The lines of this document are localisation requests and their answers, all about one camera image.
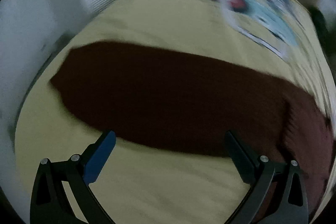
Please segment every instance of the bedding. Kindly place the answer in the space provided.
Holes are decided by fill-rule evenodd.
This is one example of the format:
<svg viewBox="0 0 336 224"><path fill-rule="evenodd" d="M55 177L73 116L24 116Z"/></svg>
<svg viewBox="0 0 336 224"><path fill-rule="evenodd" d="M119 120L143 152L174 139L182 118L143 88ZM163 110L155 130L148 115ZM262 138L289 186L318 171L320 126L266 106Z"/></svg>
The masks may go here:
<svg viewBox="0 0 336 224"><path fill-rule="evenodd" d="M100 41L71 49L50 83L78 119L153 148L223 156L224 132L234 128L259 155L299 163L310 215L324 194L330 122L287 80L199 55ZM259 211L271 206L264 201Z"/></svg>
<svg viewBox="0 0 336 224"><path fill-rule="evenodd" d="M296 0L117 0L55 57L26 98L15 149L30 193L42 158L66 160L100 134L69 113L49 85L71 48L99 40L211 57L281 77L312 95L335 129L335 84L308 12ZM334 183L335 167L317 214ZM223 223L248 187L228 158L118 139L91 189L117 223Z"/></svg>

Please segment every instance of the cloth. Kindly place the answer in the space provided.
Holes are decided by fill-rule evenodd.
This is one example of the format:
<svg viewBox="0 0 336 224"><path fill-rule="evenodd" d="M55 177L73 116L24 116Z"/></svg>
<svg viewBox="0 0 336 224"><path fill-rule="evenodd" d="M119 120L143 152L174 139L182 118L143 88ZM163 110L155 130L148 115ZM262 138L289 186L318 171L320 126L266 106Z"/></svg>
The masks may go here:
<svg viewBox="0 0 336 224"><path fill-rule="evenodd" d="M218 156L224 132L234 129L259 155L298 161L310 213L324 194L330 120L286 80L203 56L108 41L71 49L50 82L73 115L100 131Z"/></svg>

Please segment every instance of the metal screw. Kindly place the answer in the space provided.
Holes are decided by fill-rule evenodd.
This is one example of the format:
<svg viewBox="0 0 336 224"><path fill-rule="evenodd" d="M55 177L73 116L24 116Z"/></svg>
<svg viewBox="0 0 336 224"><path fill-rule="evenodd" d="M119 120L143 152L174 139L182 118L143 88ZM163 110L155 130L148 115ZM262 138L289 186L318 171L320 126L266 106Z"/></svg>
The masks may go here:
<svg viewBox="0 0 336 224"><path fill-rule="evenodd" d="M71 156L71 160L72 160L72 161L77 161L77 160L79 160L79 158L80 158L80 157L79 157L78 154L74 154L74 155Z"/></svg>
<svg viewBox="0 0 336 224"><path fill-rule="evenodd" d="M40 161L41 164L46 164L48 162L48 159L47 158L44 158Z"/></svg>
<svg viewBox="0 0 336 224"><path fill-rule="evenodd" d="M266 156L260 156L260 160L262 162L268 162L268 157L266 157Z"/></svg>

